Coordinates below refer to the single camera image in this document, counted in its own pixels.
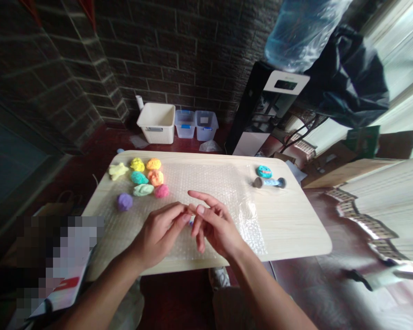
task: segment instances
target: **clay roller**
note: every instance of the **clay roller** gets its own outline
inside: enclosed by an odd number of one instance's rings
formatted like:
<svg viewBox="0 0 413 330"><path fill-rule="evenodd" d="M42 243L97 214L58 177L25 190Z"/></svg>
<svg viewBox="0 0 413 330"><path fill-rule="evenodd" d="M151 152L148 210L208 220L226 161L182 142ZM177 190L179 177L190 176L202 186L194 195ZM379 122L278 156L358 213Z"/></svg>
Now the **clay roller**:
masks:
<svg viewBox="0 0 413 330"><path fill-rule="evenodd" d="M255 179L254 187L260 189L264 186L275 186L278 188L284 188L286 187L286 180L285 178L279 178L278 180L274 180L274 179L262 179L260 177Z"/></svg>

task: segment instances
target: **tile floor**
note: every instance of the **tile floor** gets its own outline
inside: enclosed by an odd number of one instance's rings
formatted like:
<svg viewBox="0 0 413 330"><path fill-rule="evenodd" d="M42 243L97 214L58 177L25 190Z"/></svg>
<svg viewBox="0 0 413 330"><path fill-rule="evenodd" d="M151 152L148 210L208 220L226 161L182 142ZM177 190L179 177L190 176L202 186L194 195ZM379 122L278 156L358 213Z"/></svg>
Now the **tile floor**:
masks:
<svg viewBox="0 0 413 330"><path fill-rule="evenodd" d="M138 132L102 130L85 156L73 157L55 180L27 209L32 215L64 190L83 196L85 206L96 182L106 171L118 148L133 149L129 137ZM228 131L219 129L215 140L223 146ZM200 142L178 139L172 145L150 145L145 150L198 152ZM294 298L319 329L413 329L413 281L406 280L375 292L346 279L345 270L384 269L368 248L357 224L340 218L336 201L323 190L305 190L332 242L332 253L324 256L265 263L268 271ZM231 283L238 285L229 269ZM139 329L214 329L212 292L207 271L196 270L144 276L141 289L145 309Z"/></svg>

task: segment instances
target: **display screen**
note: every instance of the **display screen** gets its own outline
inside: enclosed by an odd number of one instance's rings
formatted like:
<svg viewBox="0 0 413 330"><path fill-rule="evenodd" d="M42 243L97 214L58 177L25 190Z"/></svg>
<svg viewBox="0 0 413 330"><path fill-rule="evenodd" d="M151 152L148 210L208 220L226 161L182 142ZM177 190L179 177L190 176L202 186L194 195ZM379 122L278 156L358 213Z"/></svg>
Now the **display screen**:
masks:
<svg viewBox="0 0 413 330"><path fill-rule="evenodd" d="M296 82L287 82L285 80L277 80L274 87L275 88L281 88L281 89L293 90L296 85L297 85Z"/></svg>

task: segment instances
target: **cable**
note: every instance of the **cable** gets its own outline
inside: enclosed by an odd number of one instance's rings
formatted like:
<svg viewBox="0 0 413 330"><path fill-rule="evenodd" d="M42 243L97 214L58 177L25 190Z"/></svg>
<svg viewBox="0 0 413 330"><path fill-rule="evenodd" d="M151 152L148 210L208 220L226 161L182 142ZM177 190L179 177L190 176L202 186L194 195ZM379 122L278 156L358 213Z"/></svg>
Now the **cable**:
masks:
<svg viewBox="0 0 413 330"><path fill-rule="evenodd" d="M98 179L95 177L95 174L92 174L92 176L95 178L96 186L98 186L99 182L98 182Z"/></svg>
<svg viewBox="0 0 413 330"><path fill-rule="evenodd" d="M272 262L269 261L269 264L271 265L272 274L274 274L274 279L275 279L276 282L278 282L277 281L277 274L275 273L274 267L272 266Z"/></svg>

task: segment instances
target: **plastic bag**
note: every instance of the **plastic bag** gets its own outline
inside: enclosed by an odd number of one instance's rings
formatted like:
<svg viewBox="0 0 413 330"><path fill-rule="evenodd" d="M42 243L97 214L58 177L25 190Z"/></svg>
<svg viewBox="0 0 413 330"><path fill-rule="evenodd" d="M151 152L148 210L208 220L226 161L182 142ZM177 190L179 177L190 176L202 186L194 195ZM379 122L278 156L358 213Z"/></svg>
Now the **plastic bag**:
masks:
<svg viewBox="0 0 413 330"><path fill-rule="evenodd" d="M138 149L143 149L149 145L143 134L133 135L129 140L133 143L134 147Z"/></svg>
<svg viewBox="0 0 413 330"><path fill-rule="evenodd" d="M221 152L222 148L214 140L209 140L201 144L199 151L203 152Z"/></svg>
<svg viewBox="0 0 413 330"><path fill-rule="evenodd" d="M265 45L268 63L301 73L317 60L352 0L284 0Z"/></svg>
<svg viewBox="0 0 413 330"><path fill-rule="evenodd" d="M311 79L298 105L341 125L365 127L389 109L389 90L376 49L348 26L335 29L305 74Z"/></svg>

